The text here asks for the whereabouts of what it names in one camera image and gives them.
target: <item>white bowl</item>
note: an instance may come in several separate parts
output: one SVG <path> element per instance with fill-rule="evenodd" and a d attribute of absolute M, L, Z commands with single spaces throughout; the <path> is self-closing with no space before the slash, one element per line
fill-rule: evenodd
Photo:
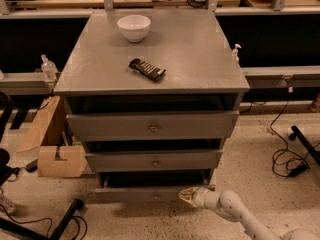
<path fill-rule="evenodd" d="M 118 20 L 121 34 L 130 42 L 140 42 L 149 33 L 151 20 L 143 15 L 128 15 Z"/>

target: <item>drawer handle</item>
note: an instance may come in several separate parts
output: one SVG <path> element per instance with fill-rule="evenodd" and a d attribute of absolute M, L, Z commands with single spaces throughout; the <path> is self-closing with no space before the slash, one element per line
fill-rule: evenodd
<path fill-rule="evenodd" d="M 159 126 L 156 124 L 152 124 L 150 125 L 149 129 L 152 133 L 157 133 L 159 131 Z"/>
<path fill-rule="evenodd" d="M 153 167 L 158 167 L 159 164 L 160 162 L 158 160 L 153 160 L 152 162 Z"/>

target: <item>beige floor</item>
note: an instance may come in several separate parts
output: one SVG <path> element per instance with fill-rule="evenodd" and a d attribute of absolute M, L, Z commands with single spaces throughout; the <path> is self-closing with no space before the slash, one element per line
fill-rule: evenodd
<path fill-rule="evenodd" d="M 277 235 L 304 228 L 320 236 L 320 166 L 309 155 L 307 160 L 311 169 L 296 178 L 279 178 L 271 170 L 272 154 L 284 144 L 270 130 L 270 123 L 284 104 L 255 104 L 250 112 L 241 114 L 232 137 L 226 142 L 213 181 L 217 191 L 238 193 L 248 209 Z M 289 103 L 274 129 L 288 139 L 290 127 L 297 125 L 311 144 L 319 143 L 320 114 L 308 113 L 307 106 L 307 103 Z M 246 104 L 241 107 L 242 110 L 246 108 Z M 11 166 L 23 167 L 36 158 L 36 150 L 15 153 L 29 126 L 30 123 L 24 123 L 19 130 L 8 130 L 1 143 L 11 154 Z M 299 140 L 290 141 L 289 148 L 306 154 Z M 227 222 L 209 210 L 189 208 L 181 202 L 99 204 L 93 193 L 97 187 L 93 176 L 39 178 L 37 172 L 29 174 L 22 170 L 16 182 L 7 182 L 2 189 L 17 205 L 17 220 L 49 216 L 53 219 L 53 227 L 60 222 L 74 198 L 82 199 L 85 208 L 77 214 L 88 223 L 85 239 L 249 239 L 240 224 Z M 26 227 L 46 234 L 48 223 Z M 75 223 L 71 222 L 62 239 L 71 239 L 75 232 Z M 0 239 L 14 238 L 0 232 Z"/>

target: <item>robotic arm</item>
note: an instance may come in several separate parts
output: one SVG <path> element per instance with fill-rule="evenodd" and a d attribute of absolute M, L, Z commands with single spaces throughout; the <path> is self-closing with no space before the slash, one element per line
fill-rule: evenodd
<path fill-rule="evenodd" d="M 240 197 L 232 191 L 214 192 L 203 187 L 191 187 L 179 193 L 180 199 L 197 208 L 214 211 L 230 222 L 240 222 L 245 233 L 255 240 L 280 240 L 268 227 L 260 222 L 242 203 Z M 320 240 L 305 230 L 289 231 L 283 240 Z"/>

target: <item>gray cabinet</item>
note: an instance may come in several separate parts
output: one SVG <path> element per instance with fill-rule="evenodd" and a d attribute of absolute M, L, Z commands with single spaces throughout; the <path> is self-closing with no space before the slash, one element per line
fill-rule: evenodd
<path fill-rule="evenodd" d="M 151 32 L 130 43 L 117 20 L 143 14 Z M 96 173 L 101 201 L 176 200 L 210 184 L 248 90 L 206 10 L 94 13 L 55 88 Z M 128 68 L 133 58 L 166 68 L 154 83 Z"/>

